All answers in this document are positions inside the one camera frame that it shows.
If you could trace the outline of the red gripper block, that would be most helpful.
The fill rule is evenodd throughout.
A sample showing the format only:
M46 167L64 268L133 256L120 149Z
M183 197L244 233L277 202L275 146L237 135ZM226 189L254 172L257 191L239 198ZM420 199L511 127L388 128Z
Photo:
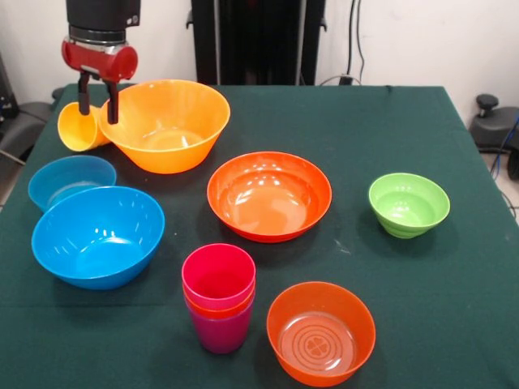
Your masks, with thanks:
M118 85L122 79L131 79L138 65L136 50L127 45L90 45L65 39L62 42L62 57L76 71L82 71L78 81L79 112L90 114L88 82L90 74L103 79L109 93L107 121L118 123Z

